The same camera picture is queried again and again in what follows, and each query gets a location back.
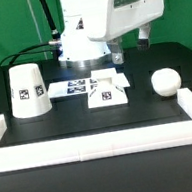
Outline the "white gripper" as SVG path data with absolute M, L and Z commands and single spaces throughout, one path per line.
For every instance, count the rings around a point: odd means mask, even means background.
M 87 37 L 92 41 L 105 41 L 114 64 L 124 62 L 121 38 L 139 29 L 137 47 L 150 47 L 150 24 L 164 12 L 164 0 L 83 0 L 82 9 Z

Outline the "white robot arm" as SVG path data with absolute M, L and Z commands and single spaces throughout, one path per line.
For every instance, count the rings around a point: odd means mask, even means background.
M 138 31 L 137 47 L 149 49 L 150 26 L 164 0 L 60 0 L 64 17 L 61 66 L 85 68 L 124 62 L 122 36 Z

